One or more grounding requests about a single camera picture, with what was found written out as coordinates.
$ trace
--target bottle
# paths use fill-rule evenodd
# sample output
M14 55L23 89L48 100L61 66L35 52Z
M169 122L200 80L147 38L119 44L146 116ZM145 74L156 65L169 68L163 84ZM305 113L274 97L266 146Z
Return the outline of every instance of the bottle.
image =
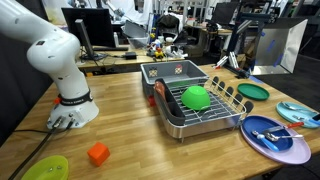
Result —
M116 32L113 33L114 42L116 43L116 47L119 47L119 39L118 34Z

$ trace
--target drying rack wire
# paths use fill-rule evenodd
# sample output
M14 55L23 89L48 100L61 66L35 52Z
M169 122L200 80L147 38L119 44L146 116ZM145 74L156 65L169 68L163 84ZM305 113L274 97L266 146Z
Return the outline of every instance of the drying rack wire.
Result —
M209 107L204 107L205 110L196 111L189 109L183 105L181 101L181 95L190 86L203 86L207 90L211 101ZM216 84L216 82L210 79L204 83L187 84L180 86L168 85L168 88L186 117L185 126L233 116L241 116L246 112L245 106L241 104L238 99L236 99L223 87L221 87L219 84Z

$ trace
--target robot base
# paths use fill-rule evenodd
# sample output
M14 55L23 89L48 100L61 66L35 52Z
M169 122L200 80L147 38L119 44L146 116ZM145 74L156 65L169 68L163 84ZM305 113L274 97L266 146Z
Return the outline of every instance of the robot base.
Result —
M71 128L82 128L85 124L92 121L99 113L99 108L94 101L87 101L83 104L75 106L64 106L57 104L52 110L50 118L47 122L47 127L52 128L54 122L60 117L63 117L63 122L58 128L65 129L70 121L74 121Z

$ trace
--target teal plate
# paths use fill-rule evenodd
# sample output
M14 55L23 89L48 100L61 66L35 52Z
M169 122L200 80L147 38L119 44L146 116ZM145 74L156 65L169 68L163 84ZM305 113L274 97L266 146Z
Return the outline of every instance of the teal plate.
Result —
M264 88L249 84L249 83L242 83L238 85L238 91L240 94L242 94L244 97L247 97L249 99L257 100L257 101L263 101L269 98L270 94L267 90Z
M286 104L288 104L289 106L292 106L294 108L297 109L305 109L305 110L309 110L309 111L295 111L295 110L290 110L288 108L286 108L281 102L277 104L276 106L276 110L279 113L279 115L281 117L283 117L285 120L291 122L291 123L295 123L295 122L300 122L301 120L298 120L296 118L294 118L293 116L297 116L297 117L301 117L304 118L305 121L304 125L302 127L305 128L318 128L319 126L317 124L314 124L310 121L308 121L308 119L311 119L313 116L317 115L316 112L313 112L311 109L303 107L299 104L295 104L292 102L284 102Z

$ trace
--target orange cube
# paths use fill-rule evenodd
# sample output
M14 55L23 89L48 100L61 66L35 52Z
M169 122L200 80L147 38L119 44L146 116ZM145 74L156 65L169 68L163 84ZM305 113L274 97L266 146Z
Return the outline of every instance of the orange cube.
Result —
M110 156L109 148L100 142L97 142L87 153L91 162L96 166L101 166L101 164Z

